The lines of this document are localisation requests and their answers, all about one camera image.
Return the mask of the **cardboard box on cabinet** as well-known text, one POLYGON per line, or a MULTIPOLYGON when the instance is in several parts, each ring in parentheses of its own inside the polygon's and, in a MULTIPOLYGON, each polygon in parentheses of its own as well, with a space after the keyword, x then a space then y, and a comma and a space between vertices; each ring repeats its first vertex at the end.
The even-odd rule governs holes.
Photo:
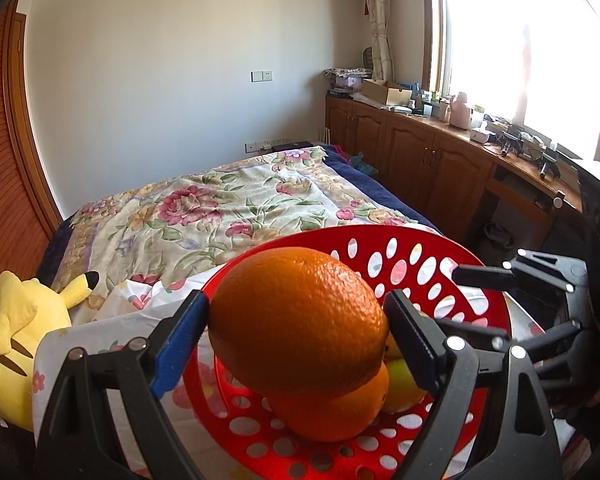
POLYGON ((390 81, 364 79, 361 93, 383 106, 407 106, 411 101, 411 90, 390 81))

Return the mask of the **window with wooden frame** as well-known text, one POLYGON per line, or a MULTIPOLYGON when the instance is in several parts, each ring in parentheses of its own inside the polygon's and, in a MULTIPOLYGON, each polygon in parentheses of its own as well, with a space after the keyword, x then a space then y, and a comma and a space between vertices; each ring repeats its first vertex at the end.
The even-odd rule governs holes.
POLYGON ((600 160, 600 0, 424 0, 424 83, 600 160))

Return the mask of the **patterned curtain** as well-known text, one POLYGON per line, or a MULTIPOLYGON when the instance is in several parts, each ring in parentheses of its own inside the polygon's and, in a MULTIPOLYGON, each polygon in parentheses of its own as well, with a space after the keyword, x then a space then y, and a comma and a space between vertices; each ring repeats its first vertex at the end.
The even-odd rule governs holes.
POLYGON ((373 77, 393 80, 393 59, 389 40, 390 0, 365 0, 370 17, 370 47, 373 77))

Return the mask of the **red perforated plastic basket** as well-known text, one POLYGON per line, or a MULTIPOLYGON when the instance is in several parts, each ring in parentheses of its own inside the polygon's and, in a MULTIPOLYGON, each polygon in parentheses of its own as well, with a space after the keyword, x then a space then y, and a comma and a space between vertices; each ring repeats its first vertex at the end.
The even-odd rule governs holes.
MULTIPOLYGON (((358 272, 382 298, 401 289, 412 304, 436 320, 510 330, 499 292, 461 289, 451 280, 460 264, 479 260, 464 247, 425 230, 397 226, 338 226, 289 235, 248 250, 307 247, 358 272)), ((381 414, 362 434, 341 443, 295 436, 268 408, 264 396, 246 388, 215 357, 196 347, 183 382, 196 419, 223 451, 263 479, 389 479, 401 465, 429 416, 432 399, 414 408, 381 414)))

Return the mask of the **white wall switch plate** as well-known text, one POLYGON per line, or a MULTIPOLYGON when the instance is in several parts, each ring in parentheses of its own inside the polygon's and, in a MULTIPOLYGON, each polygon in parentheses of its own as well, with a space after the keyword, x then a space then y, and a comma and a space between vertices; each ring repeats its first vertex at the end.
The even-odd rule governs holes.
POLYGON ((273 80, 272 70, 253 70, 250 73, 250 80, 256 84, 257 82, 270 82, 273 80))

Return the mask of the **yellow Pikachu plush toy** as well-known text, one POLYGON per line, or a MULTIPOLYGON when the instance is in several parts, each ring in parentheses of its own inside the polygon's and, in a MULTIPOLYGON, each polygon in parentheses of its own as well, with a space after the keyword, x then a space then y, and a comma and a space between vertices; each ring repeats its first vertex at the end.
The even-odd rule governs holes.
POLYGON ((36 350, 48 333, 71 326, 69 310, 98 283, 99 274, 88 271, 55 292, 36 278, 0 274, 0 417, 9 425, 33 429, 32 396, 45 382, 34 370, 36 350))

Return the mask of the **wooden sideboard cabinet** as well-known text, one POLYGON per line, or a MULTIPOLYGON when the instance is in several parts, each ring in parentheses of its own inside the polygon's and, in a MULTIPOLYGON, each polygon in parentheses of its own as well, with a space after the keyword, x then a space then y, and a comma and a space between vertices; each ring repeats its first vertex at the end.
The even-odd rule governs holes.
POLYGON ((477 246, 501 205, 520 216, 534 249, 558 218, 574 219, 582 211, 577 186, 542 178, 532 162, 503 156, 496 146, 482 146, 433 119, 326 96, 325 127, 332 144, 362 155, 387 190, 467 247, 477 246))

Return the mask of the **strawberry print white cloth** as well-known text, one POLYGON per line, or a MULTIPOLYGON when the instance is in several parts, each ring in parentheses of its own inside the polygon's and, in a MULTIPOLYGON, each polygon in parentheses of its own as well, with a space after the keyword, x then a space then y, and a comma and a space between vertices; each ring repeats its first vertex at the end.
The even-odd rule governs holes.
MULTIPOLYGON (((114 288, 92 322, 74 324, 65 330, 48 333, 38 347, 34 364, 33 427, 36 445, 40 443, 38 440, 52 387, 69 350, 82 347, 88 354, 106 353, 120 350, 133 337, 148 336, 162 318, 176 311, 189 292, 202 288, 222 267, 216 266, 186 278, 182 286, 173 284, 179 287, 175 290, 169 288, 171 285, 163 286, 161 282, 149 286, 125 281, 114 288), (132 299, 145 301, 143 309, 137 310, 133 307, 132 299)), ((505 299, 515 338, 527 339, 544 332, 511 296, 505 295, 505 299)), ((198 356, 204 398, 209 401, 212 411, 222 412, 223 405, 212 370, 212 351, 207 335, 202 337, 198 356)), ((126 460, 132 470, 148 476, 148 469, 144 459, 140 457, 140 449, 124 412, 120 393, 110 392, 108 399, 126 460)), ((246 467, 239 465, 237 460, 230 458, 227 452, 222 451, 213 441, 190 404, 182 378, 174 390, 166 393, 161 403, 186 451, 206 478, 261 479, 246 467)))

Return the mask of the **wall power socket strip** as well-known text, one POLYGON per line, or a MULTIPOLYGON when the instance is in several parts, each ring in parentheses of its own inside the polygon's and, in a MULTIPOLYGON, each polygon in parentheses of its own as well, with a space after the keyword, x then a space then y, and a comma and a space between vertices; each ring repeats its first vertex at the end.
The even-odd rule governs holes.
POLYGON ((290 140, 285 138, 247 142, 244 144, 244 151, 246 154, 264 153, 271 151, 273 148, 277 148, 278 146, 289 143, 290 140))

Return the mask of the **white pink teapot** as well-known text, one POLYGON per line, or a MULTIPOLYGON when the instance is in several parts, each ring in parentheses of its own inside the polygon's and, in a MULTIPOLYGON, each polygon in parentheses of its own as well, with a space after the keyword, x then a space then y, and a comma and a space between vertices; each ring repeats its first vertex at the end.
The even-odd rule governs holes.
POLYGON ((455 128, 469 130, 471 128, 472 108, 468 105, 467 94, 463 91, 452 96, 450 101, 449 124, 455 128))

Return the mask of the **smaller orange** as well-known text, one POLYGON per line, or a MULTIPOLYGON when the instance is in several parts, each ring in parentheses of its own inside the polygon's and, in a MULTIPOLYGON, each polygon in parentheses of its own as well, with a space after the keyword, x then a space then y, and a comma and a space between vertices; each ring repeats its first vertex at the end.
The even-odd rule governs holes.
POLYGON ((282 423, 309 440, 340 442, 358 436, 376 419, 389 390, 389 373, 381 364, 373 379, 338 398, 268 394, 268 405, 282 423))

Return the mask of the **green apple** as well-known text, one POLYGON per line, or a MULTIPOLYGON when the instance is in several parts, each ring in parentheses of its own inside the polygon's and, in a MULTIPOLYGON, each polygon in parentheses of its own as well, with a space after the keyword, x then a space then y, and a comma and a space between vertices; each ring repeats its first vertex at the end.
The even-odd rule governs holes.
POLYGON ((389 388, 381 411, 401 413, 409 410, 426 396, 426 391, 416 385, 415 379, 404 359, 385 362, 389 375, 389 388))

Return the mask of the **large orange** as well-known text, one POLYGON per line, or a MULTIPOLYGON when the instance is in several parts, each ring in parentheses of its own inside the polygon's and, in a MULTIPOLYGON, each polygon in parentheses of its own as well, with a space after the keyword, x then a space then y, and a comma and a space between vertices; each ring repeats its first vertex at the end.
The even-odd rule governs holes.
POLYGON ((334 257, 303 247, 230 266, 210 300, 215 355, 264 393, 341 396, 378 372, 388 321, 373 289, 334 257))

